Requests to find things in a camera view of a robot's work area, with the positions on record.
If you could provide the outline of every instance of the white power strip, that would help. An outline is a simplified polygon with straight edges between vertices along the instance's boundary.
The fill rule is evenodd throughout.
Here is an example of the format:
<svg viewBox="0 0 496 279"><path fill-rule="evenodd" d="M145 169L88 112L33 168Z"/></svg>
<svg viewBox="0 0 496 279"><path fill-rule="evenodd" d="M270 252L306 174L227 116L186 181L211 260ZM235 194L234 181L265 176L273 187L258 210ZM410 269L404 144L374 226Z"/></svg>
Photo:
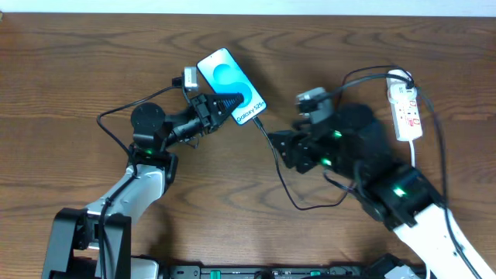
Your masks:
<svg viewBox="0 0 496 279"><path fill-rule="evenodd" d="M392 70L389 74L395 74L410 79L402 70ZM393 113L394 131L399 141L412 141L422 136L422 125L420 124L419 108L417 107L417 89L406 88L406 82L388 77L387 98L391 103Z"/></svg>

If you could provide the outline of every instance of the phone screen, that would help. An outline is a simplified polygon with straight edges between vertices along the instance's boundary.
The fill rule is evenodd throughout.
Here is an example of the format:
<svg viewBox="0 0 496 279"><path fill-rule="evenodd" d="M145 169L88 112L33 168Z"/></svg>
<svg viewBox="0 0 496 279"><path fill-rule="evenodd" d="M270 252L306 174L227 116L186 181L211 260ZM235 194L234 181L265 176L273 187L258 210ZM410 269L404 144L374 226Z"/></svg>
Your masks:
<svg viewBox="0 0 496 279"><path fill-rule="evenodd" d="M243 103L231 114L239 125L246 123L267 107L265 101L226 48L210 54L198 62L196 67L216 94L243 94Z"/></svg>

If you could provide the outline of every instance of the light blue phone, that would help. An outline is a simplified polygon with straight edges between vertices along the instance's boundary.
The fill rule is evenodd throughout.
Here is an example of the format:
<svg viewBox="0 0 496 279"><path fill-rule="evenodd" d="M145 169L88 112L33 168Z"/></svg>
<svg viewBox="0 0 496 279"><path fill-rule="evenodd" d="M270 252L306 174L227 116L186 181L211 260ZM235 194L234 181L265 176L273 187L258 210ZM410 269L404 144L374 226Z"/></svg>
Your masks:
<svg viewBox="0 0 496 279"><path fill-rule="evenodd" d="M196 67L216 94L243 94L243 103L231 114L239 125L246 123L267 107L262 96L226 48L208 55L198 62Z"/></svg>

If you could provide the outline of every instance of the green led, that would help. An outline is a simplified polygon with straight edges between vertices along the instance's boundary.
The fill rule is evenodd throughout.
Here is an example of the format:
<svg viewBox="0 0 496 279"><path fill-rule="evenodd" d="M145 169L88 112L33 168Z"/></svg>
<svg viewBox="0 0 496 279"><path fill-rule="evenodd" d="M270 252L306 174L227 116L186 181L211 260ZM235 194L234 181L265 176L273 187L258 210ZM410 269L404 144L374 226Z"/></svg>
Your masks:
<svg viewBox="0 0 496 279"><path fill-rule="evenodd" d="M403 189L401 189L400 187L396 187L393 189L393 192L398 196L398 197L403 197L403 196L406 196L406 192L403 191Z"/></svg>
<svg viewBox="0 0 496 279"><path fill-rule="evenodd" d="M326 165L326 166L332 166L332 162L331 160L327 159L327 158L322 158L320 160L320 163L322 163L323 165Z"/></svg>
<svg viewBox="0 0 496 279"><path fill-rule="evenodd" d="M343 136L343 135L341 134L341 132L340 132L340 131L334 131L334 137L335 137L335 138L337 138L337 139L338 139L338 138L340 138L341 136Z"/></svg>

